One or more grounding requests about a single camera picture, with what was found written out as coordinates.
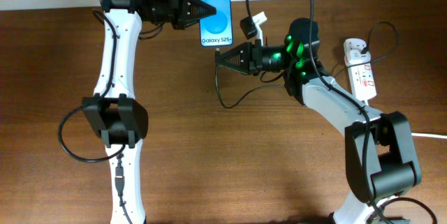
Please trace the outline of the white power strip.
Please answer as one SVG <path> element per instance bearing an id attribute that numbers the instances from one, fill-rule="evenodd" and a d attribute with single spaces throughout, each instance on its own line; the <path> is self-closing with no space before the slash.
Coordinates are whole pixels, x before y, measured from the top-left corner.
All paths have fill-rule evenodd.
<path id="1" fill-rule="evenodd" d="M 348 38 L 344 44 L 344 58 L 349 50 L 362 50 L 366 47 L 366 42 L 359 38 Z M 349 74 L 351 93 L 363 103 L 368 105 L 368 100 L 376 96 L 376 86 L 372 73 L 371 64 L 356 64 L 354 66 L 346 66 Z"/>

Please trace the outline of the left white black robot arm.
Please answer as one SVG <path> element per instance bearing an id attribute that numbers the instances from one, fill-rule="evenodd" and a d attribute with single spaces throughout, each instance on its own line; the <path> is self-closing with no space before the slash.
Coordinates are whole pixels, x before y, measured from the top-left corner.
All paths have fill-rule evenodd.
<path id="1" fill-rule="evenodd" d="M 140 155 L 147 136 L 147 110 L 133 85 L 137 42 L 152 37 L 144 22 L 184 30 L 216 14 L 201 0 L 100 0 L 105 42 L 98 82 L 82 111 L 105 147 L 112 182 L 111 223 L 146 223 L 140 187 Z"/>

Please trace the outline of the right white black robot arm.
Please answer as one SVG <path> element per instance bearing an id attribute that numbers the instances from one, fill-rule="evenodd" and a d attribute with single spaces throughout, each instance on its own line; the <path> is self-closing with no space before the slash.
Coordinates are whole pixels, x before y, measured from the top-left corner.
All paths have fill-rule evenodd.
<path id="1" fill-rule="evenodd" d="M 401 112 L 382 112 L 342 89 L 318 61 L 319 45 L 317 23 L 299 18 L 283 45 L 257 39 L 216 51 L 215 61 L 217 67 L 243 75 L 280 72 L 288 94 L 342 134 L 350 191 L 325 223 L 390 223 L 384 209 L 404 200 L 422 180 L 409 121 Z"/>

